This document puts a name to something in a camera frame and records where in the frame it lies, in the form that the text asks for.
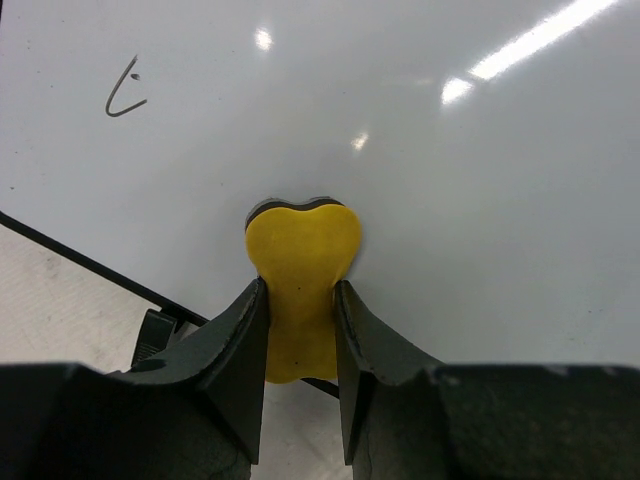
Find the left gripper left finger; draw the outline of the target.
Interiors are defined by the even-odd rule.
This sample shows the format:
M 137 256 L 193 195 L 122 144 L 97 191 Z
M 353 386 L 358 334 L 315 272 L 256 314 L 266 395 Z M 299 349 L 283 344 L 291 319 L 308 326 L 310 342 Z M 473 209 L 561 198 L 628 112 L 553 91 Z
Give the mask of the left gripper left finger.
M 259 458 L 265 285 L 126 372 L 1 368 L 5 479 L 247 479 Z

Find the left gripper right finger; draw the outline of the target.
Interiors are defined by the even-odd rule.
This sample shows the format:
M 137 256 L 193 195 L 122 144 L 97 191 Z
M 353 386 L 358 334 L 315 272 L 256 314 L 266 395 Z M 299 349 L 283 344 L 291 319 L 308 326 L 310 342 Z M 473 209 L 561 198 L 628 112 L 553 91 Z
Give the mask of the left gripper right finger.
M 443 364 L 335 288 L 344 459 L 357 479 L 635 479 L 639 372 Z

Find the yellow bone-shaped eraser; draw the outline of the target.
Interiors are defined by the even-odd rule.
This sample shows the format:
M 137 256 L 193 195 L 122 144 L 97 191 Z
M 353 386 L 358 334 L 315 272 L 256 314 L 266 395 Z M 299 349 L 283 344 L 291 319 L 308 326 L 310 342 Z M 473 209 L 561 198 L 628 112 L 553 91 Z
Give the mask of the yellow bone-shaped eraser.
M 358 216 L 330 197 L 267 199 L 248 215 L 244 238 L 268 293 L 266 381 L 336 379 L 334 287 L 360 250 Z

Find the small black-framed whiteboard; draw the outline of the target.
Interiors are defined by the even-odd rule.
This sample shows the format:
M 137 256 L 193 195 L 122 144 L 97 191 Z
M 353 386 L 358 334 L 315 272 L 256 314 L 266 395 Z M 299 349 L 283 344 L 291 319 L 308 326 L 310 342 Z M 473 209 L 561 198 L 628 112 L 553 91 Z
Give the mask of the small black-framed whiteboard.
M 1 210 L 205 317 L 335 198 L 451 362 L 639 362 L 635 1 L 6 1 Z

